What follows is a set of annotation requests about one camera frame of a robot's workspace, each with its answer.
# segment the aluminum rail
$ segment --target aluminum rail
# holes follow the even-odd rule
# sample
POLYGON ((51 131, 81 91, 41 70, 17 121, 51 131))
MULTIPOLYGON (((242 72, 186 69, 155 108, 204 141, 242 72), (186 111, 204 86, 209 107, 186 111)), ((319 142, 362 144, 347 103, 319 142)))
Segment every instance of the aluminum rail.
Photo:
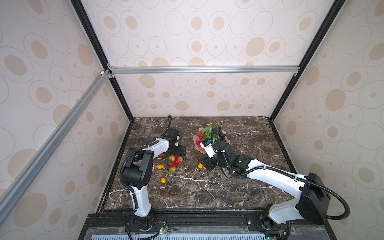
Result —
POLYGON ((31 159, 29 164, 24 168, 24 171, 13 181, 5 195, 2 197, 0 201, 0 226, 4 223, 19 200, 23 197, 28 187, 32 184, 33 180, 37 177, 41 169, 50 159, 52 154, 60 145, 61 141, 71 130, 77 119, 87 108, 88 104, 101 88, 102 84, 106 79, 111 77, 109 70, 104 70, 104 72, 101 73, 103 74, 99 75, 98 78, 93 81, 87 91, 83 94, 79 101, 77 101, 75 106, 70 110, 64 120, 35 154, 33 159, 31 159))
POLYGON ((210 66, 210 67, 111 67, 112 74, 132 73, 297 73, 299 66, 210 66))

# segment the black frame edge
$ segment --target black frame edge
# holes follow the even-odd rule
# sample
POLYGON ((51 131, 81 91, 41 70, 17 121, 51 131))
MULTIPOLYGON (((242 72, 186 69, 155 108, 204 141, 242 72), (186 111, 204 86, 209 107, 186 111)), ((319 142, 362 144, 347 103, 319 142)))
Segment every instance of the black frame edge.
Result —
POLYGON ((301 60, 299 64, 299 71, 296 75, 294 75, 291 78, 291 81, 289 82, 287 88, 285 89, 283 95, 279 99, 279 102, 277 103, 275 109, 273 110, 270 118, 272 121, 275 120, 277 117, 277 114, 279 114, 280 110, 282 109, 285 101, 288 99, 289 95, 293 91, 293 88, 295 87, 297 81, 301 77, 302 73, 306 69, 308 63, 311 61, 312 56, 316 52, 317 48, 319 47, 321 41, 323 40, 324 36, 328 32, 330 26, 333 23, 333 20, 336 18, 337 14, 339 13, 341 7, 343 6, 344 2, 346 0, 335 0, 328 11, 327 15, 324 18, 324 21, 322 22, 318 32, 316 33, 315 37, 313 38, 312 43, 310 44, 307 52, 305 53, 303 59, 301 60))
MULTIPOLYGON (((83 25, 83 28, 93 46, 93 49, 95 50, 101 65, 104 69, 109 69, 108 67, 108 59, 105 56, 105 53, 103 51, 103 48, 101 47, 101 44, 99 42, 99 39, 97 38, 97 35, 92 27, 91 21, 88 18, 87 13, 85 12, 85 8, 80 0, 71 0, 71 3, 73 5, 73 8, 76 11, 77 16, 80 19, 81 24, 83 25)), ((116 92, 117 97, 119 98, 119 101, 125 111, 125 113, 128 116, 129 121, 133 121, 133 115, 131 110, 129 109, 129 106, 127 104, 127 101, 125 100, 121 88, 119 87, 119 84, 115 78, 114 75, 112 75, 113 78, 110 78, 109 81, 111 82, 111 85, 116 92)))
POLYGON ((279 146, 280 146, 280 148, 281 148, 281 151, 283 152, 283 155, 284 155, 284 157, 285 157, 285 160, 286 160, 287 163, 288 163, 288 167, 289 167, 290 171, 291 171, 292 173, 295 173, 295 174, 296 174, 296 173, 297 173, 297 172, 296 172, 296 169, 295 169, 295 167, 293 166, 292 160, 291 160, 291 158, 289 157, 287 150, 285 149, 285 146, 284 146, 284 144, 283 144, 283 141, 282 141, 281 138, 280 138, 279 133, 277 132, 277 129, 276 129, 276 127, 275 127, 275 124, 273 123, 273 121, 272 121, 271 118, 267 118, 267 120, 268 120, 269 125, 270 125, 271 128, 272 128, 273 134, 275 135, 277 142, 279 143, 279 146))
MULTIPOLYGON (((163 218, 174 227, 201 227, 207 226, 207 220, 211 227, 225 227, 225 226, 243 226, 247 227, 247 219, 249 217, 257 217, 263 213, 265 208, 258 208, 249 211, 238 211, 238 212, 221 212, 212 211, 212 212, 154 212, 154 218, 163 218)), ((297 219, 290 221, 291 224, 294 224, 294 227, 314 227, 314 225, 307 220, 297 219)), ((89 214, 87 220, 85 221, 82 230, 80 232, 78 240, 83 240, 87 230, 89 228, 98 229, 98 228, 108 228, 108 227, 123 227, 124 219, 122 213, 110 212, 108 214, 89 214)), ((325 221, 323 228, 326 230, 329 238, 331 240, 337 240, 332 228, 330 227, 328 221, 325 221)))
POLYGON ((102 198, 101 198, 101 201, 97 207, 97 211, 96 213, 103 213, 104 210, 104 207, 105 207, 105 203, 107 201, 107 198, 108 198, 108 195, 109 195, 109 192, 111 191, 111 188, 112 188, 112 184, 113 184, 113 180, 115 179, 115 176, 116 176, 116 173, 117 173, 117 170, 119 168, 119 164, 120 164, 120 161, 121 161, 121 158, 123 156, 123 153, 124 153, 124 149, 127 145, 127 141, 128 141, 128 138, 129 138, 129 135, 131 134, 131 130, 132 130, 132 127, 133 127, 133 124, 135 122, 135 119, 133 119, 132 121, 130 121, 129 123, 129 126, 128 126, 128 129, 127 129, 127 132, 124 136, 124 139, 122 141, 122 144, 121 144, 121 147, 119 149, 119 153, 118 153, 118 156, 115 160, 115 163, 113 165, 113 168, 112 168, 112 172, 111 174, 109 175, 109 178, 108 178, 108 181, 107 181, 107 185, 106 187, 104 188, 104 192, 102 194, 102 198))

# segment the enclosure wall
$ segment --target enclosure wall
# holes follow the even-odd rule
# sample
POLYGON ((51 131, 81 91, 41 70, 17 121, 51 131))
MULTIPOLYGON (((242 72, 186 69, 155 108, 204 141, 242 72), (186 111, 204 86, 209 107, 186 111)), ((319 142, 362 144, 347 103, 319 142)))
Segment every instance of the enclosure wall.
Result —
POLYGON ((350 205, 329 221, 338 239, 384 236, 383 63, 384 1, 349 1, 274 121, 298 172, 350 205))
MULTIPOLYGON (((144 69, 298 65, 333 0, 82 3, 110 66, 144 69)), ((134 116, 270 116, 292 75, 120 74, 117 79, 134 116)))
POLYGON ((34 157, 101 66, 65 0, 0 7, 0 196, 34 157))
POLYGON ((106 80, 1 226, 1 240, 78 239, 128 127, 117 101, 106 80))

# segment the vent grille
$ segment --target vent grille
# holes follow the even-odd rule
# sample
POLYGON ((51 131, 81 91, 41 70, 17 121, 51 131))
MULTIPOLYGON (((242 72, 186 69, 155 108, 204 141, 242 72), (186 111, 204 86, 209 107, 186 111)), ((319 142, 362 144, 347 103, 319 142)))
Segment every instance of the vent grille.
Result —
MULTIPOLYGON (((151 235, 132 235, 133 240, 150 237, 151 235)), ((129 240, 128 236, 120 235, 93 235, 92 240, 129 240)), ((244 234, 173 234, 171 236, 158 236, 155 240, 266 240, 261 233, 244 234)))

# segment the metal bracket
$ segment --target metal bracket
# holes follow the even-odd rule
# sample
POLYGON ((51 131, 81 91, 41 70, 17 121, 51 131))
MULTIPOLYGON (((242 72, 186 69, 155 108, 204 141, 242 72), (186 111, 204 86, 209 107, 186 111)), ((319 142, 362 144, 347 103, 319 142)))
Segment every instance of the metal bracket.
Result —
MULTIPOLYGON (((260 214, 247 214, 246 218, 248 223, 248 230, 266 232, 265 228, 263 228, 262 223, 260 222, 260 214)), ((283 223, 276 224, 276 227, 269 230, 268 233, 278 233, 280 230, 285 230, 285 225, 283 223)))
POLYGON ((115 75, 113 75, 110 70, 106 70, 106 71, 109 72, 108 75, 107 75, 107 78, 114 78, 115 77, 115 75))
POLYGON ((109 69, 114 69, 114 68, 115 68, 115 67, 112 66, 110 63, 107 63, 107 67, 108 67, 109 69))
POLYGON ((163 226, 163 223, 158 223, 159 221, 167 221, 166 215, 156 215, 153 216, 152 214, 149 214, 147 217, 138 217, 134 214, 124 214, 124 216, 127 220, 128 227, 130 231, 133 232, 139 232, 141 229, 145 230, 147 227, 153 228, 156 232, 160 230, 160 228, 163 226))

